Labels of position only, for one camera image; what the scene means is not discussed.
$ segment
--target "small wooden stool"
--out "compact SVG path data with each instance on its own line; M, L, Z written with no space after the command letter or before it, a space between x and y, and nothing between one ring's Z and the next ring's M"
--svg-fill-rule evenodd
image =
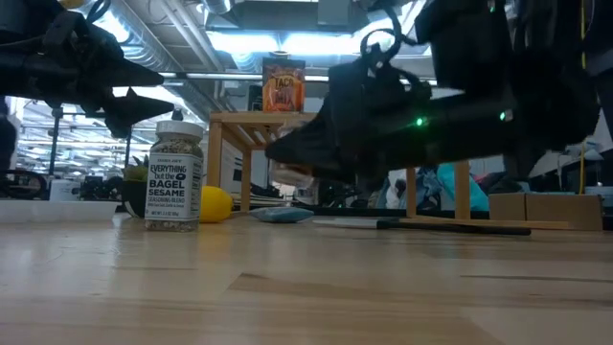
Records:
M251 151L264 150L266 145L277 139L277 131L280 127L296 122L311 121L315 115L313 113L264 113L260 111L212 113L209 126L207 185L214 187L221 185L221 143L225 140L242 153L240 210L249 211L251 206Z

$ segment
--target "cardboard box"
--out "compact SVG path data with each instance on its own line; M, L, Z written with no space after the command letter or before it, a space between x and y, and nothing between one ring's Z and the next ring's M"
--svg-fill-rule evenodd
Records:
M598 195L490 195L489 218L567 221L574 230L601 231L602 200Z

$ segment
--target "wooden tabletop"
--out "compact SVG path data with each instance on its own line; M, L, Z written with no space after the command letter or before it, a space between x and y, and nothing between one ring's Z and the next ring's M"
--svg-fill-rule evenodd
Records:
M0 344L611 344L613 237L0 226Z

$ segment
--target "potted plant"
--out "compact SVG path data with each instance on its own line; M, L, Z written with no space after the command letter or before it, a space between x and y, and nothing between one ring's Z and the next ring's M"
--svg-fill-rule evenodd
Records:
M122 201L124 207L135 218L145 217L145 205L147 203L147 175L149 158L145 160L133 157L136 165L129 165L124 169L124 186Z

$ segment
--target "lemon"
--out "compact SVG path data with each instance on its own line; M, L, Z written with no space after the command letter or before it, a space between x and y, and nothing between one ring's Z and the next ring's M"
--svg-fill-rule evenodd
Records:
M200 222L220 222L232 214L234 201L232 197L217 187L202 188L200 199Z

